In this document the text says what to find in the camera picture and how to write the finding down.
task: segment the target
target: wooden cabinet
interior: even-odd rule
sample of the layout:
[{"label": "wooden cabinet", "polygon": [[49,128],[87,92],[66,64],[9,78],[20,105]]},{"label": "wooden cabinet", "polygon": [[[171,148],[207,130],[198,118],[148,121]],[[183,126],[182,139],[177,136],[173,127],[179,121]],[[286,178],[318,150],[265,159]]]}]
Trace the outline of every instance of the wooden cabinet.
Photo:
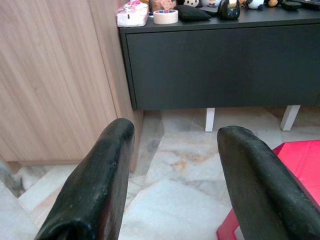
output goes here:
[{"label": "wooden cabinet", "polygon": [[[115,12],[105,14],[116,29]],[[117,117],[135,123],[139,143],[118,34],[102,48],[97,33],[108,29],[95,20],[87,0],[1,1],[0,158],[11,169],[79,162]]]}]

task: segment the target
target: masking tape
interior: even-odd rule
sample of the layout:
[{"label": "masking tape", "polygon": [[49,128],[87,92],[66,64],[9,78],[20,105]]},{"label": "masking tape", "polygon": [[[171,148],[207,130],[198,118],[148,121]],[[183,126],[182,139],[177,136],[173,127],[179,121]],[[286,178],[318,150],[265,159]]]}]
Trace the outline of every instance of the masking tape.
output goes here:
[{"label": "masking tape", "polygon": [[153,12],[155,24],[175,24],[178,22],[177,10],[158,10]]}]

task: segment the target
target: marble floor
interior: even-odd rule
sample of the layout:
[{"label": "marble floor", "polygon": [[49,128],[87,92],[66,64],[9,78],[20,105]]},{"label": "marble floor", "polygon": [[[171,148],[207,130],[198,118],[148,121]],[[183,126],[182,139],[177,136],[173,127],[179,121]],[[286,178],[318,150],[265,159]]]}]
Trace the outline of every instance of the marble floor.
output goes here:
[{"label": "marble floor", "polygon": [[[220,163],[217,131],[229,125],[250,129],[270,148],[283,142],[320,139],[320,107],[301,107],[291,131],[280,130],[285,107],[216,109],[213,132],[204,132],[205,110],[145,113],[136,171],[130,173],[120,240],[214,240],[231,209]],[[37,233],[75,165],[25,167],[10,175],[0,167],[5,211],[26,231]],[[0,189],[0,208],[8,200]],[[0,230],[8,231],[5,217]],[[236,231],[238,239],[243,239]]]}]

